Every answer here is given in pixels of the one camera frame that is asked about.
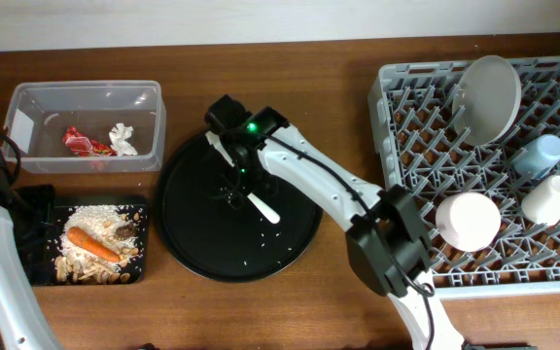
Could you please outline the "white plastic fork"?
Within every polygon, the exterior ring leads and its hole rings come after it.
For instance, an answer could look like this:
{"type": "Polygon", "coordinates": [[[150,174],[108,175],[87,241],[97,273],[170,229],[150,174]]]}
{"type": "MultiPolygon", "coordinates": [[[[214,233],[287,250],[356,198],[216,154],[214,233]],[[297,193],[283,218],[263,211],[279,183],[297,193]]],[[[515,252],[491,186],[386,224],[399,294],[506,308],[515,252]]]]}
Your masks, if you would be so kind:
{"type": "Polygon", "coordinates": [[[247,198],[270,223],[276,225],[280,222],[279,214],[253,192],[250,192],[247,198]]]}

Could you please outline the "red snack wrapper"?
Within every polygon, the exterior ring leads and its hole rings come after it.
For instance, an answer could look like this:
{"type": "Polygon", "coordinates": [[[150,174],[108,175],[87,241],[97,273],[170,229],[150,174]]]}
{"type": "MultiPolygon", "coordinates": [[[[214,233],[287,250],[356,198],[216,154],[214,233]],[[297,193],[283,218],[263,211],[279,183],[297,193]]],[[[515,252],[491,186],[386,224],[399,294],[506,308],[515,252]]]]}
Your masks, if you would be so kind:
{"type": "Polygon", "coordinates": [[[117,153],[110,147],[86,137],[75,126],[69,126],[65,131],[62,142],[79,157],[113,157],[117,153]]]}

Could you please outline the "pink saucer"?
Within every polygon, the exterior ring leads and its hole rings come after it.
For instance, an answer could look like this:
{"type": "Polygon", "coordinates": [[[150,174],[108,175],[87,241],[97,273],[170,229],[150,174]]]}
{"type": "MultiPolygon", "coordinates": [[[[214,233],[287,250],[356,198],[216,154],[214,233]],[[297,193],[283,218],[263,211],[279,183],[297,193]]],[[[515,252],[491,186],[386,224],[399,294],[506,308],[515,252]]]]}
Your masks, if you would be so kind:
{"type": "Polygon", "coordinates": [[[487,247],[501,226],[497,205],[479,192],[461,192],[446,198],[436,212],[439,235],[453,248],[475,252],[487,247]]]}

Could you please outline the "grey round plate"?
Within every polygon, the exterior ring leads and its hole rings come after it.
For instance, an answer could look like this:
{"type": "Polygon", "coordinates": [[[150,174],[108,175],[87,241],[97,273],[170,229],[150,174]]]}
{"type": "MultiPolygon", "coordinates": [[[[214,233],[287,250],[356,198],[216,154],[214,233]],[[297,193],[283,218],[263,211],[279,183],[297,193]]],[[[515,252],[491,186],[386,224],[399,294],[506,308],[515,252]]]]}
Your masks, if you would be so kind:
{"type": "Polygon", "coordinates": [[[503,136],[521,103],[521,82],[513,66],[500,56],[484,56],[465,70],[458,86],[453,127],[458,134],[470,131],[464,142],[483,146],[503,136]]]}

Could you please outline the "light blue upturned cup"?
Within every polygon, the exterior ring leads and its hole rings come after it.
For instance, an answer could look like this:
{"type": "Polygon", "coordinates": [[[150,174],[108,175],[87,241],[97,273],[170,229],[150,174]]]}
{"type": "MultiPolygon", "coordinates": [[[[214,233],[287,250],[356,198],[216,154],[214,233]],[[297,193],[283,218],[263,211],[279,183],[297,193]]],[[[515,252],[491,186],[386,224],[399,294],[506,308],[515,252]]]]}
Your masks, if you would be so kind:
{"type": "Polygon", "coordinates": [[[526,153],[513,163],[521,176],[540,179],[560,161],[560,138],[552,134],[539,136],[524,146],[526,153]]]}

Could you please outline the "white upturned cup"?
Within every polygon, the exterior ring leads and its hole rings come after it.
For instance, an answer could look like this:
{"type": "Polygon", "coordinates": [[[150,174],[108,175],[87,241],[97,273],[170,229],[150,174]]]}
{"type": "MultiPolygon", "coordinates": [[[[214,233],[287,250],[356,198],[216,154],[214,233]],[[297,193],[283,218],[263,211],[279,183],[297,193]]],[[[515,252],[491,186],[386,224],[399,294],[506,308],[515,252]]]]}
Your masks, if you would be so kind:
{"type": "Polygon", "coordinates": [[[523,198],[521,209],[535,224],[556,225],[560,221],[560,175],[545,178],[523,198]]]}

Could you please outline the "orange carrot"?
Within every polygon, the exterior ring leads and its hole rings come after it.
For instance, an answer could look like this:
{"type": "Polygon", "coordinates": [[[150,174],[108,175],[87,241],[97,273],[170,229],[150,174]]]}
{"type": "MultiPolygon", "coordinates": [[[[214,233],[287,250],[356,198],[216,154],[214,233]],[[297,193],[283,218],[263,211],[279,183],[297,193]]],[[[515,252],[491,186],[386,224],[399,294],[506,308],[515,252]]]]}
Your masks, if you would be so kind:
{"type": "Polygon", "coordinates": [[[72,244],[94,254],[104,261],[118,263],[121,260],[120,256],[116,252],[105,247],[101,242],[90,236],[79,227],[69,228],[66,236],[72,244]]]}

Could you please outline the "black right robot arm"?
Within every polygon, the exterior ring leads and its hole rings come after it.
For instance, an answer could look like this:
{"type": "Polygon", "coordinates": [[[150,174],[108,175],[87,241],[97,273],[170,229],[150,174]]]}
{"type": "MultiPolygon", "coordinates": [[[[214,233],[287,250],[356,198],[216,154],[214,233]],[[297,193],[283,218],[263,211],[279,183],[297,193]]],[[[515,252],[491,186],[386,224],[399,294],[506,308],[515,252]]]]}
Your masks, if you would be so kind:
{"type": "Polygon", "coordinates": [[[366,182],[313,147],[270,107],[256,114],[228,95],[204,116],[207,139],[241,173],[263,172],[305,194],[344,230],[354,274],[396,307],[415,349],[463,349],[435,294],[432,241],[412,195],[366,182]]]}

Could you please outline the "white tissue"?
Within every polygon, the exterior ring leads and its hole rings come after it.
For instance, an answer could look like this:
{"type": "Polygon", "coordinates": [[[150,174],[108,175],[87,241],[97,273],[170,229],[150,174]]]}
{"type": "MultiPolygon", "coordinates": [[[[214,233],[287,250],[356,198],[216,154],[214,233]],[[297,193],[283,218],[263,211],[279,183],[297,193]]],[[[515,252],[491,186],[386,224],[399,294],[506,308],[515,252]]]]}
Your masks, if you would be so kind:
{"type": "Polygon", "coordinates": [[[122,122],[119,122],[109,132],[111,149],[116,152],[118,157],[138,155],[137,150],[128,142],[133,131],[132,126],[125,126],[122,122]]]}

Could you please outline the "dark brown food lump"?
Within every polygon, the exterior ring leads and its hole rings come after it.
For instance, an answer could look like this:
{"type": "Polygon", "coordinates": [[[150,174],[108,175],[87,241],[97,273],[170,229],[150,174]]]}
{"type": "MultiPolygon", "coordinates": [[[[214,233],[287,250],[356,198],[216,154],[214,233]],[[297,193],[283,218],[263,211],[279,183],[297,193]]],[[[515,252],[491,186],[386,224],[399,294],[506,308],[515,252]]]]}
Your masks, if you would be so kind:
{"type": "Polygon", "coordinates": [[[127,240],[137,236],[137,229],[133,225],[121,226],[115,230],[114,236],[118,240],[127,240]]]}

